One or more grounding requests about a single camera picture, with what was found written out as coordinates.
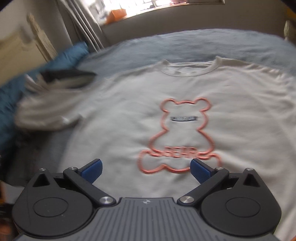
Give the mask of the cream bedpost knob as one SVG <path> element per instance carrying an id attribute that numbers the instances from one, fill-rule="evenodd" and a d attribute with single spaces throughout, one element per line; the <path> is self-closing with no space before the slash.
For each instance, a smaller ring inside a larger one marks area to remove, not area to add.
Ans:
<path id="1" fill-rule="evenodd" d="M 296 29 L 295 29 L 295 24 L 290 21 L 287 20 L 285 22 L 285 26 L 284 26 L 284 37 L 286 41 L 290 41 L 290 42 L 295 42 L 296 40 Z"/>

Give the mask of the grey-blue bed blanket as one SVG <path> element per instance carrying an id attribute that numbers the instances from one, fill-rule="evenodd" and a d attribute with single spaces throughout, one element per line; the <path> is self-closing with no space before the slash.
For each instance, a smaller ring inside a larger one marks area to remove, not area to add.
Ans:
<path id="1" fill-rule="evenodd" d="M 166 59 L 173 63 L 209 61 L 215 56 L 253 62 L 295 75 L 295 46 L 274 35 L 255 31 L 205 29 L 127 40 L 96 53 L 84 42 L 28 72 L 78 68 L 98 80 Z M 24 186 L 40 168 L 56 172 L 73 127 L 55 132 L 22 133 L 14 124 L 16 105 L 28 96 L 24 74 L 1 87 L 1 180 Z"/>

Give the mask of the white bear sweatshirt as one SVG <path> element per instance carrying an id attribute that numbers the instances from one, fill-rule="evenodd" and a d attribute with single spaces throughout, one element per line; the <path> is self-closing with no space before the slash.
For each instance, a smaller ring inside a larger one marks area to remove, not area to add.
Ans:
<path id="1" fill-rule="evenodd" d="M 295 77 L 286 72 L 221 57 L 163 60 L 25 97 L 15 123 L 75 124 L 59 170 L 101 159 L 94 185 L 114 198 L 179 198 L 197 186 L 195 157 L 231 172 L 254 168 L 282 210 L 276 236 L 295 236 Z"/>

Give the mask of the stack of folded clothes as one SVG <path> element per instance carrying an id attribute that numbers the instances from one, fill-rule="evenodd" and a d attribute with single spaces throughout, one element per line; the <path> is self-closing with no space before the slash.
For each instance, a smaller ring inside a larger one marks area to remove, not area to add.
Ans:
<path id="1" fill-rule="evenodd" d="M 96 73 L 78 69 L 62 69 L 41 71 L 33 79 L 25 75 L 25 88 L 30 92 L 46 92 L 55 89 L 81 88 L 90 84 Z"/>

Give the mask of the grey curtain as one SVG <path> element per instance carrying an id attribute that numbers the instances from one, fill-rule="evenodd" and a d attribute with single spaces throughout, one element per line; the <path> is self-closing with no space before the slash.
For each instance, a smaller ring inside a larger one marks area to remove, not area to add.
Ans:
<path id="1" fill-rule="evenodd" d="M 83 1 L 56 1 L 72 42 L 85 42 L 91 52 L 108 47 L 109 41 Z"/>

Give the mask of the cream carved headboard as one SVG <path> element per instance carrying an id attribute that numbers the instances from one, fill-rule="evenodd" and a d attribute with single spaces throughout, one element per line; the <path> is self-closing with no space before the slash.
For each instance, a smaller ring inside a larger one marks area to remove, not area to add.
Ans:
<path id="1" fill-rule="evenodd" d="M 27 14 L 27 22 L 34 35 L 29 42 L 23 41 L 21 30 L 1 39 L 1 85 L 57 56 L 57 51 L 33 14 Z"/>

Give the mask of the orange object on windowsill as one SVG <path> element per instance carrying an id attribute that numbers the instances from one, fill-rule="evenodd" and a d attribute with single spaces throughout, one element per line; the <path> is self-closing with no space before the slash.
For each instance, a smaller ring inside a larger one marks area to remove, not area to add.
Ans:
<path id="1" fill-rule="evenodd" d="M 106 18 L 106 24 L 108 25 L 108 24 L 117 22 L 117 21 L 125 18 L 126 15 L 127 15 L 127 13 L 126 13 L 125 9 L 111 10 Z"/>

